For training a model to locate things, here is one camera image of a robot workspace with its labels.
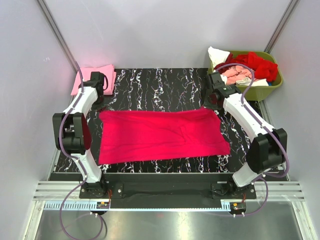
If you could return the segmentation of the magenta t shirt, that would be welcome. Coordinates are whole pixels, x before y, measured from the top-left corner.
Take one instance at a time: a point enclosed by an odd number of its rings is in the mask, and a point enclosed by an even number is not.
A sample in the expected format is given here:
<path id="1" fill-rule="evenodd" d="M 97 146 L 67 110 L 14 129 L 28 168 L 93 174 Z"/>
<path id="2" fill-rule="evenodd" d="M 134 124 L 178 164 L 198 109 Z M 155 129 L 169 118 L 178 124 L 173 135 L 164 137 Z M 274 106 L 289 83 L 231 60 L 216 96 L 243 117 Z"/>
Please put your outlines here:
<path id="1" fill-rule="evenodd" d="M 229 155 L 211 109 L 178 112 L 103 111 L 99 164 Z"/>

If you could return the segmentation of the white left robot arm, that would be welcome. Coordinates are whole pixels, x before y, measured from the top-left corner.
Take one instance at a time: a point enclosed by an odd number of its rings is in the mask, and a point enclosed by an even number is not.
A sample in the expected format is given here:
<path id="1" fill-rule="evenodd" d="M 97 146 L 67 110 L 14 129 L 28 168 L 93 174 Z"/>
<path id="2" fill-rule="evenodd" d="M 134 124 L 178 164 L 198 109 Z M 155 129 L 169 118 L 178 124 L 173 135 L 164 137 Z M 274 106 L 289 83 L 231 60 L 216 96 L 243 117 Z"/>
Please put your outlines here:
<path id="1" fill-rule="evenodd" d="M 90 192 L 97 198 L 108 193 L 108 186 L 101 181 L 102 171 L 91 153 L 92 137 L 87 124 L 87 114 L 100 95 L 94 87 L 85 86 L 71 104 L 52 117 L 56 148 L 73 160 L 83 181 L 92 184 Z"/>

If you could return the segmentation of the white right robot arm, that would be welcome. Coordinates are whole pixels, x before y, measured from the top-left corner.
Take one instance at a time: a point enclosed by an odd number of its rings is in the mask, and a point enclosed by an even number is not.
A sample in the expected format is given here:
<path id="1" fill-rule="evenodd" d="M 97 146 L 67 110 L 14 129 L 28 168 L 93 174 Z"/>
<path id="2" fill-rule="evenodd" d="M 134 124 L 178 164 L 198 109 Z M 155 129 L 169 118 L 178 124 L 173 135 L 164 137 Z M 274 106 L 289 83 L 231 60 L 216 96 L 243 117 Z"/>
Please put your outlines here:
<path id="1" fill-rule="evenodd" d="M 262 175 L 275 178 L 286 176 L 290 169 L 287 154 L 287 132 L 276 129 L 266 122 L 245 100 L 243 94 L 234 91 L 231 94 L 219 90 L 206 90 L 203 106 L 207 109 L 224 109 L 243 128 L 250 139 L 245 155 L 245 164 L 232 175 L 227 185 L 228 195 L 239 198 L 245 192 L 245 186 L 252 184 Z"/>

